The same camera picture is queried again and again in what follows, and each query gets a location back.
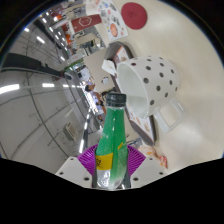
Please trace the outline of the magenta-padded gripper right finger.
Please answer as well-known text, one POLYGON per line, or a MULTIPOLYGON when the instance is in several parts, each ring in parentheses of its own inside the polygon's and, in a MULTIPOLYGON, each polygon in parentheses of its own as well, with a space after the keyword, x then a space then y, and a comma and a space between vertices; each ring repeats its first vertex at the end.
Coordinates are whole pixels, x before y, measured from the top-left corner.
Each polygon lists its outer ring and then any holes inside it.
POLYGON ((127 171, 131 188, 140 188, 166 176, 159 162, 146 157, 132 146, 128 147, 127 171))

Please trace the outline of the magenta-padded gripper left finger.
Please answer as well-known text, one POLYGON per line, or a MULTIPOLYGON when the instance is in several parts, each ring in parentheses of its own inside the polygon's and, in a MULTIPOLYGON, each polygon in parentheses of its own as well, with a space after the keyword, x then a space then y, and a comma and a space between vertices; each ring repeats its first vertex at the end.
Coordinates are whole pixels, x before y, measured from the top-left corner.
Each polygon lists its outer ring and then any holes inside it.
POLYGON ((95 150, 97 146, 87 148, 77 157, 69 157, 56 172, 65 180, 84 188, 93 187, 93 177, 96 171, 95 150))

